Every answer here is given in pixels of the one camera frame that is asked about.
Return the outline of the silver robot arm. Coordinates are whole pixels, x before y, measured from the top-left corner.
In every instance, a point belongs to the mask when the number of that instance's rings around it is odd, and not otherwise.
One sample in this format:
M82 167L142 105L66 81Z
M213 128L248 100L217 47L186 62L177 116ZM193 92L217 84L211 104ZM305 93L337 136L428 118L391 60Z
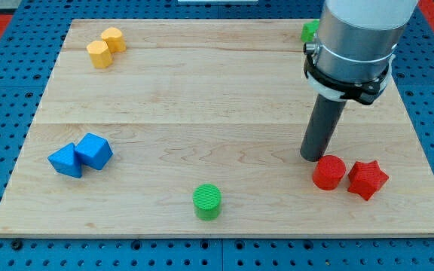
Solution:
M394 50L418 0L326 0L304 44L309 85L333 102L372 104L386 89Z

